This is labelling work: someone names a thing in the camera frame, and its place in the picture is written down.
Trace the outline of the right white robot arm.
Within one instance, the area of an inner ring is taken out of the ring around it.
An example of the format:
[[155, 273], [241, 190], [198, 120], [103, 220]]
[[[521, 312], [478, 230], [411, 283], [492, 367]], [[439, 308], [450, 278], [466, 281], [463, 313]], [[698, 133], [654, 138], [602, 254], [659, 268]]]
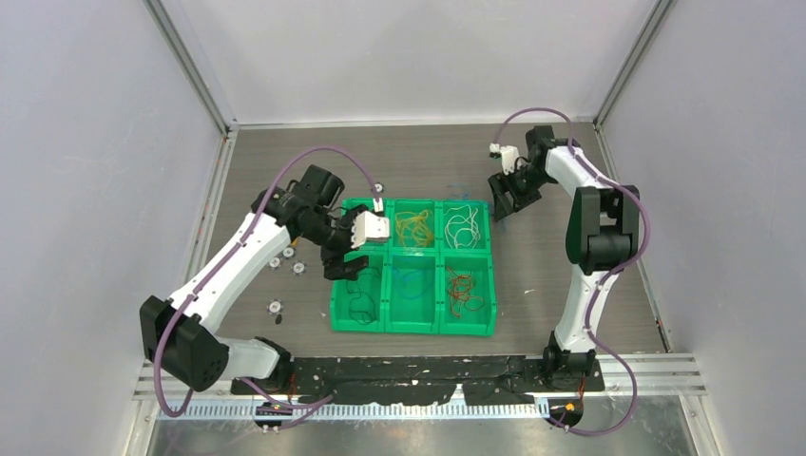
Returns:
[[592, 375], [596, 334], [612, 285], [639, 252], [639, 192], [607, 178], [579, 144], [557, 139], [547, 126], [526, 135], [528, 153], [493, 141], [489, 155], [501, 169], [488, 179], [492, 217], [500, 221], [541, 198], [546, 184], [560, 185], [571, 199], [566, 257], [571, 282], [560, 322], [549, 336], [538, 364], [540, 379], [566, 390]]

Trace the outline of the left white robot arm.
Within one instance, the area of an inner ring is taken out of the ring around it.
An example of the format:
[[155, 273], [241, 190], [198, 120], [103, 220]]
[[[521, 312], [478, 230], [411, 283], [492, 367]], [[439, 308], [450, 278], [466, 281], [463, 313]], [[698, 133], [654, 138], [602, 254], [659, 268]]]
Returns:
[[152, 295], [141, 305], [144, 355], [155, 368], [157, 391], [163, 390], [164, 374], [193, 392], [241, 377], [255, 379], [270, 393], [290, 385], [292, 370], [281, 346], [264, 337], [221, 337], [218, 331], [259, 272], [299, 238], [319, 247], [326, 279], [357, 278], [366, 262], [346, 256], [369, 242], [385, 241], [390, 227], [375, 182], [370, 203], [337, 216], [333, 209], [343, 189], [340, 178], [316, 165], [286, 187], [270, 185], [201, 270], [169, 297]]

